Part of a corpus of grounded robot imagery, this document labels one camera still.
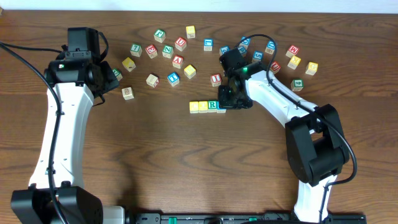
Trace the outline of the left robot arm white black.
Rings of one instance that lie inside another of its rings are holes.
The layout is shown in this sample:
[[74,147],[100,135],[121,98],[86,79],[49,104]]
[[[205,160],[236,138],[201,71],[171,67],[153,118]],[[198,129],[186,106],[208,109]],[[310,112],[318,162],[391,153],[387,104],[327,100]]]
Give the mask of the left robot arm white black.
[[83,146],[96,97],[118,87],[108,62],[55,60],[45,70],[48,113],[39,161],[26,190],[12,193],[22,223],[125,223],[125,209],[103,206],[84,189]]

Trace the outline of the yellow C block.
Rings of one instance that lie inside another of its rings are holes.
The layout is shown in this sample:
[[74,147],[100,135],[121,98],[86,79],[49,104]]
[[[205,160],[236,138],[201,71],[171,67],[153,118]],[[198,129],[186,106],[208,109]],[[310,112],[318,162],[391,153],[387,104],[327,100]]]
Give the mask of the yellow C block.
[[191,114],[198,113],[199,112],[199,102],[198,101],[190,101],[189,109],[190,109]]

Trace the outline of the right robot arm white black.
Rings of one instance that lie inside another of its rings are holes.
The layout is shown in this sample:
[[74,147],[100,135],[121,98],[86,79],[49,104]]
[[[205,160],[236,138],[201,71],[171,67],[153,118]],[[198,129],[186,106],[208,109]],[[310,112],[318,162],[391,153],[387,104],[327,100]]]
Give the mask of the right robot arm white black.
[[294,214],[301,222],[324,222],[330,189],[339,184],[343,165],[352,161],[357,169],[338,112],[299,97],[261,62],[239,62],[223,70],[228,83],[219,87],[220,107],[250,108],[256,101],[283,125],[289,166],[299,180]]

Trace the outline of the yellow O block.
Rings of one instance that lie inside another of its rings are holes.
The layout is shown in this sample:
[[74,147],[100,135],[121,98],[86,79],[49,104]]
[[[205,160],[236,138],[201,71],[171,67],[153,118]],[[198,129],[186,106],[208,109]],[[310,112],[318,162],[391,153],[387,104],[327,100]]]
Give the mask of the yellow O block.
[[207,113],[208,112],[208,102],[207,101],[199,101],[198,102],[198,112],[199,113]]

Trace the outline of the green R block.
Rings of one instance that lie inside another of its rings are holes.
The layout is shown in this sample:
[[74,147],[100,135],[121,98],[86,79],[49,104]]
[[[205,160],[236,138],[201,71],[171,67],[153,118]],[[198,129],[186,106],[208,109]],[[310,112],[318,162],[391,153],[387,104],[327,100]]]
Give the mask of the green R block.
[[216,113],[217,112],[217,101],[209,100],[208,101],[208,112],[209,113]]

